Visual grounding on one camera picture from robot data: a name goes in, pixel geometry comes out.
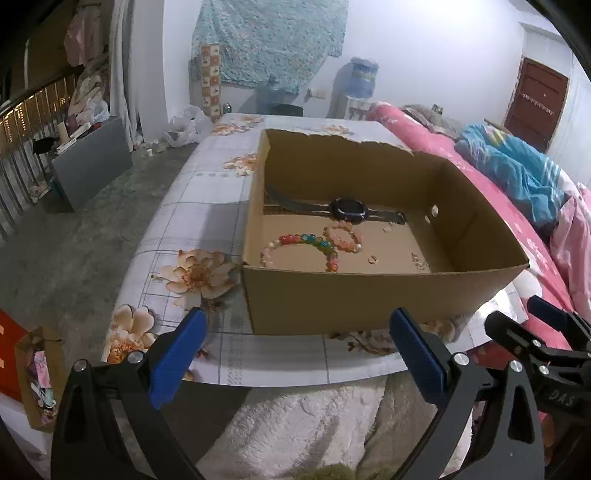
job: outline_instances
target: flower pattern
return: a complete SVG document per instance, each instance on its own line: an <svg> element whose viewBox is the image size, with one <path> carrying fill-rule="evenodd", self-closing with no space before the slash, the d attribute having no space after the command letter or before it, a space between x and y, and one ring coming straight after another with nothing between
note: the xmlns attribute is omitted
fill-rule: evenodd
<svg viewBox="0 0 591 480"><path fill-rule="evenodd" d="M113 313L103 358L107 363L121 363L134 350L147 351L156 340L148 331L154 326L154 314L146 306L133 310L122 305Z"/></svg>
<svg viewBox="0 0 591 480"><path fill-rule="evenodd" d="M328 125L324 127L322 130L330 134L353 135L353 132L350 129L348 129L347 127L343 127L342 125Z"/></svg>
<svg viewBox="0 0 591 480"><path fill-rule="evenodd" d="M236 176L250 175L256 166L256 153L249 153L241 157L234 157L224 162L223 167L228 170L236 170Z"/></svg>
<svg viewBox="0 0 591 480"><path fill-rule="evenodd" d="M179 250L177 265L163 266L154 278L167 280L166 289L181 295L174 304L186 311L201 307L204 300L210 301L208 308L216 308L212 300L224 295L237 283L229 275L235 268L236 264L226 261L222 252Z"/></svg>
<svg viewBox="0 0 591 480"><path fill-rule="evenodd" d="M435 320L429 323L419 324L423 332L433 333L445 343L453 341L456 335L456 327L451 320ZM351 333L334 333L329 339L347 340L349 352L363 350L371 355L389 355L397 352L388 329L360 330Z"/></svg>
<svg viewBox="0 0 591 480"><path fill-rule="evenodd" d="M253 115L242 115L240 117L240 121L244 122L244 125L239 125L236 123L231 124L216 124L214 125L210 135L231 135L234 133L244 133L248 132L255 128L258 124L260 124L264 120L263 117L253 116Z"/></svg>

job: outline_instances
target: metal screw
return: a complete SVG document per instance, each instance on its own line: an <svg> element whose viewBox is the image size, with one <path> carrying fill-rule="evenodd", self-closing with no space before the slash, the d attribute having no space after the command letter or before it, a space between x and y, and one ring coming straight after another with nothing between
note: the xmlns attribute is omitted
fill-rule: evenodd
<svg viewBox="0 0 591 480"><path fill-rule="evenodd" d="M453 361L455 361L455 363L458 365L467 365L470 363L470 359L464 353L456 353L453 356Z"/></svg>
<svg viewBox="0 0 591 480"><path fill-rule="evenodd" d="M88 362L86 360L76 360L76 362L74 362L74 370L77 372L82 372L86 367L88 367Z"/></svg>
<svg viewBox="0 0 591 480"><path fill-rule="evenodd" d="M521 372L523 370L523 365L521 365L521 363L517 360L511 360L509 365L511 366L511 369L515 370L516 372Z"/></svg>
<svg viewBox="0 0 591 480"><path fill-rule="evenodd" d="M127 361L130 364L138 364L140 363L142 360L144 359L144 354L142 352L131 352L128 356L127 356Z"/></svg>

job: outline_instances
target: small jewelry item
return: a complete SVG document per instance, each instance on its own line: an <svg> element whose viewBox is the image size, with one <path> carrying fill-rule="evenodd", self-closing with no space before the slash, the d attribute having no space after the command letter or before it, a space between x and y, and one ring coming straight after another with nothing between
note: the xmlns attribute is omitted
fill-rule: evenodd
<svg viewBox="0 0 591 480"><path fill-rule="evenodd" d="M352 241L348 242L347 240L343 240L337 234L337 230L344 230L347 232ZM324 234L339 250L354 254L358 254L363 250L363 236L361 235L361 232L353 230L353 224L350 222L345 222L344 220L333 222L331 226L324 227Z"/></svg>
<svg viewBox="0 0 591 480"><path fill-rule="evenodd" d="M339 269L339 254L335 248L321 236L312 234L281 235L277 240L269 244L261 252L261 264L263 267L272 267L271 252L283 245L309 244L316 247L326 256L326 271L336 272Z"/></svg>

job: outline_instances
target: floral tablecloth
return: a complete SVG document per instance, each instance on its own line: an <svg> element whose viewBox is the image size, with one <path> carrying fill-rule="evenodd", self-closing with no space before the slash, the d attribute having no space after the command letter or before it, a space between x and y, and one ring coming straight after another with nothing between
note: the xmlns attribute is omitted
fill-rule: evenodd
<svg viewBox="0 0 591 480"><path fill-rule="evenodd" d="M407 148L377 122L229 113L178 174L129 265L116 302L103 360L121 361L174 330L185 309L201 306L209 333L188 380L221 385L320 385L406 369L387 332L253 335L238 281L255 153L264 128ZM447 346L466 351L489 340L486 315L499 309L518 322L527 315L512 284L473 316L453 320Z"/></svg>

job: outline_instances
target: pink beaded bracelet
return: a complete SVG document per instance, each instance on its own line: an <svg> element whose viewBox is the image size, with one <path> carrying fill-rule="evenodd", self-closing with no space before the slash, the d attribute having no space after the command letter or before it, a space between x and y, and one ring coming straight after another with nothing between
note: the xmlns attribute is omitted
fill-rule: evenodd
<svg viewBox="0 0 591 480"><path fill-rule="evenodd" d="M339 229L347 232L351 236L352 241L343 240L336 232ZM339 250L354 254L358 254L363 250L363 236L361 232L353 230L353 224L350 222L345 222L344 220L334 222L333 225L324 227L324 234Z"/></svg>

